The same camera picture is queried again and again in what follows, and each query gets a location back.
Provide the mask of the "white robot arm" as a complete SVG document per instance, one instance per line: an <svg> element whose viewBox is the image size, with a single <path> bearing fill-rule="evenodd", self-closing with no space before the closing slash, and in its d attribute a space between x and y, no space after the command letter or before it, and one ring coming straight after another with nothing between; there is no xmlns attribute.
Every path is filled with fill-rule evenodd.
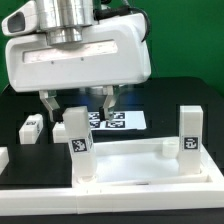
<svg viewBox="0 0 224 224"><path fill-rule="evenodd" d="M111 120L122 89L151 74L148 15L127 0L116 9L109 2L29 0L2 21L10 85L37 91L53 121L61 114L58 90L101 87L100 118Z"/></svg>

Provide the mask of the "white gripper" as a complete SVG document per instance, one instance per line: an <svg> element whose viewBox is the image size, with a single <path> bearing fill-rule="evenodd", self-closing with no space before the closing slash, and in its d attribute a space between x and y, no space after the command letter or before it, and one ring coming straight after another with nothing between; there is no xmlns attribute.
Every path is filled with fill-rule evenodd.
<svg viewBox="0 0 224 224"><path fill-rule="evenodd" d="M44 34L10 39L5 48L10 85L17 92L40 91L52 122L62 122L56 101L60 89L104 86L101 120L112 120L119 87L137 84L151 74L142 14L113 17L83 30L79 43L49 46Z"/></svg>

